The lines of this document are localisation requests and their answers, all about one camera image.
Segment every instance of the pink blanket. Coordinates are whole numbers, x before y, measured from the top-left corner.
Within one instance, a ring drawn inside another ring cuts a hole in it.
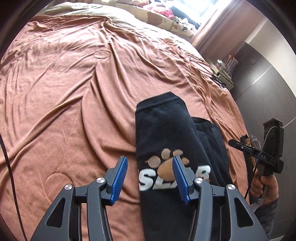
[[[247,133],[240,112],[189,55],[172,40],[101,16],[36,16],[23,28],[0,62],[0,132],[28,238],[65,184],[89,184],[126,155],[120,200],[107,210],[110,227],[115,241],[144,240],[135,110],[140,101],[168,91],[185,101],[191,116],[219,125],[232,179],[246,191],[243,154],[227,145]],[[0,190],[0,213],[21,241],[2,156]],[[85,212],[82,217],[87,240]]]

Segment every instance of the blue gripper pad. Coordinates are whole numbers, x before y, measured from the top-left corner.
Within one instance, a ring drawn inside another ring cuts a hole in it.
[[[179,193],[181,199],[185,202],[186,205],[189,204],[189,186],[186,182],[186,178],[184,176],[184,171],[187,173],[187,170],[182,163],[180,157],[173,158],[173,172],[178,185]]]
[[[111,197],[110,197],[111,204],[114,204],[119,199],[120,191],[122,189],[122,185],[124,182],[124,178],[126,177],[127,170],[128,170],[127,158],[124,157],[122,160],[119,159],[118,163],[116,164],[113,170],[113,172],[117,171],[117,173],[112,183],[112,190],[111,190]]]

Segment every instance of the curtain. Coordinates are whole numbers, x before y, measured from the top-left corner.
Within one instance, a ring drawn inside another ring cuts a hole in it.
[[[191,44],[203,56],[224,59],[238,51],[265,16],[246,0],[220,0],[212,16],[202,24]]]

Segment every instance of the metal pivot bolt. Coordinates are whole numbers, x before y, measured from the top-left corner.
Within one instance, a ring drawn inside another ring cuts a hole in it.
[[[228,185],[227,185],[227,188],[228,188],[229,190],[234,190],[234,189],[235,189],[235,186],[234,186],[233,184],[228,184]]]
[[[72,184],[67,184],[67,185],[65,186],[65,190],[70,190],[70,189],[72,189],[72,187],[73,187]]]
[[[194,179],[194,181],[195,181],[196,183],[198,183],[198,184],[201,184],[201,183],[203,183],[203,179],[202,179],[202,178],[200,178],[200,177],[198,177],[198,178]]]
[[[104,183],[105,182],[105,178],[99,177],[96,181],[97,181],[97,183]]]

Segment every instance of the white wall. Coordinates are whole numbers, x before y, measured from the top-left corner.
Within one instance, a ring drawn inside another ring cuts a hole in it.
[[[250,34],[246,43],[274,66],[296,96],[296,55],[271,21],[264,19]]]

